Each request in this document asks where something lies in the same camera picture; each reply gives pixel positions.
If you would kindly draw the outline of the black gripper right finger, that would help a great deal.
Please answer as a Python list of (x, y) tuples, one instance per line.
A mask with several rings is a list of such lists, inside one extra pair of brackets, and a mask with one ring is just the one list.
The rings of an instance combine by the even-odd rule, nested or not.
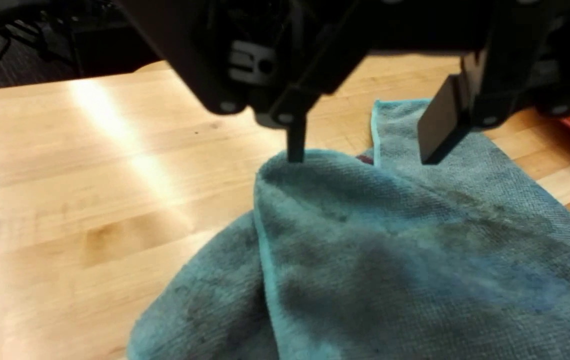
[(438, 88), (418, 121), (421, 164), (440, 164), (479, 124), (479, 96), (465, 73), (452, 74)]

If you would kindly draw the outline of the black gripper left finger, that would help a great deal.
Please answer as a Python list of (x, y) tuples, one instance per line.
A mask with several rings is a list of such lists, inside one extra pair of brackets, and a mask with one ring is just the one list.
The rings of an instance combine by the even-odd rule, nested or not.
[(290, 162), (302, 162), (305, 148), (305, 115), (294, 113), (285, 122), (285, 152)]

